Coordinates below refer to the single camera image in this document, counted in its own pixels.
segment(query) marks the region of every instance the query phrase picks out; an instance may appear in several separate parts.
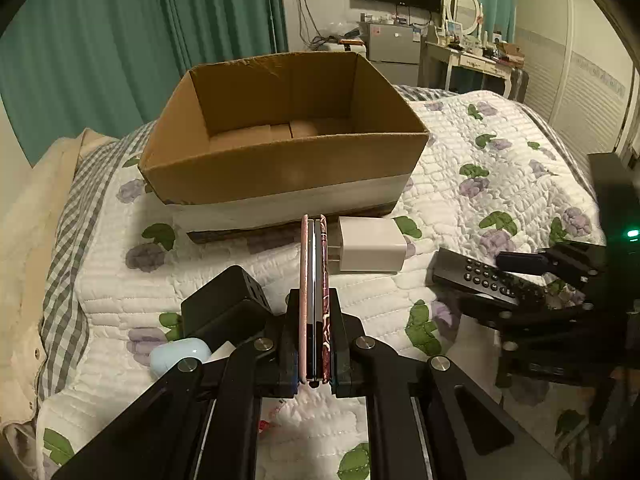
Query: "bed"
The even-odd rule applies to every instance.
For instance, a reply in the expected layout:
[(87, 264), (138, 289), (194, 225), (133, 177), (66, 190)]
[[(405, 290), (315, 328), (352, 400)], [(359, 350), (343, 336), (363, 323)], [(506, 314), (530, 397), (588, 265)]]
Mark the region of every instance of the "bed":
[[(500, 250), (534, 251), (550, 237), (604, 243), (588, 180), (555, 132), (525, 105), (488, 91), (396, 88), (431, 133), (390, 215), (401, 219), (408, 251), (393, 276), (331, 275), (343, 311), (359, 316), (368, 335), (402, 355), (426, 360), (449, 351), (567, 467), (587, 467), (571, 462), (568, 452), (586, 423), (584, 391), (527, 380), (497, 390), (491, 331), (464, 317), (461, 323), (427, 269), (438, 247), (492, 262)], [(152, 384), (149, 352), (176, 337), (173, 313), (184, 298), (232, 264), (262, 285), (276, 314), (298, 284), (295, 228), (201, 246), (173, 223), (136, 166), (152, 127), (84, 158), (58, 224), (40, 330), (48, 356), (38, 382), (40, 478), (50, 478)], [(496, 212), (511, 222), (496, 222)], [(416, 336), (414, 308), (426, 308), (437, 329)], [(367, 441), (363, 399), (335, 399), (328, 387), (301, 386), (294, 399), (265, 400), (262, 420), (257, 478), (368, 475), (361, 453)]]

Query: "black remote control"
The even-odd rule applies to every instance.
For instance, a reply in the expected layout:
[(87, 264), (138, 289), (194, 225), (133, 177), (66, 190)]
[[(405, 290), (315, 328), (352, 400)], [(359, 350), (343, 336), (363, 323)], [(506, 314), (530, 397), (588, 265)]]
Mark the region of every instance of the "black remote control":
[(487, 294), (510, 310), (546, 305), (543, 287), (444, 248), (436, 254), (433, 281), (463, 292)]

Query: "screw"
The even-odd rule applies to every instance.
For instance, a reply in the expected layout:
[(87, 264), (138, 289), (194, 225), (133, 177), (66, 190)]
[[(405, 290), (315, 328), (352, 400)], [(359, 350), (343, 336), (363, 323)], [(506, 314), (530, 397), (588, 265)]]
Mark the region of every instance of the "screw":
[(442, 355), (436, 355), (433, 359), (431, 359), (431, 367), (440, 371), (446, 372), (449, 370), (451, 366), (451, 361), (449, 361), (446, 357)]
[(369, 350), (376, 345), (376, 340), (368, 335), (361, 335), (356, 338), (356, 346), (362, 350)]
[(254, 341), (254, 348), (260, 352), (266, 352), (273, 348), (273, 341), (268, 337), (259, 337)]
[(198, 367), (198, 360), (195, 357), (185, 357), (178, 361), (178, 370), (181, 372), (193, 372)]

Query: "metal bolt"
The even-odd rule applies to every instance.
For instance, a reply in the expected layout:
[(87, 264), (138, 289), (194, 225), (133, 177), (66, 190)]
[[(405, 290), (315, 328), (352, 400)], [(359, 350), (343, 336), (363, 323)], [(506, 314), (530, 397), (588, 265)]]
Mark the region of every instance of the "metal bolt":
[(505, 341), (502, 343), (502, 349), (507, 352), (515, 352), (518, 349), (518, 343), (515, 341)]
[(181, 372), (193, 372), (198, 367), (198, 360), (195, 357), (184, 357), (178, 361), (178, 370)]
[(362, 350), (369, 350), (376, 345), (376, 340), (368, 335), (361, 335), (359, 338), (356, 338), (356, 346), (361, 348)]
[(254, 348), (260, 352), (266, 352), (273, 348), (273, 341), (268, 337), (259, 337), (254, 341)]
[(451, 361), (449, 361), (446, 357), (442, 355), (436, 355), (433, 359), (431, 359), (431, 367), (440, 371), (446, 372), (449, 370), (451, 366)]

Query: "white power adapter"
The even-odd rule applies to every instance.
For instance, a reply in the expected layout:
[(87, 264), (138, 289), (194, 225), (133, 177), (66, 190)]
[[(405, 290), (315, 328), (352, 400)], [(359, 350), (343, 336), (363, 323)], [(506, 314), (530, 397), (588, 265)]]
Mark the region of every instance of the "white power adapter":
[(340, 270), (398, 272), (402, 269), (406, 241), (393, 219), (341, 216), (338, 224)]

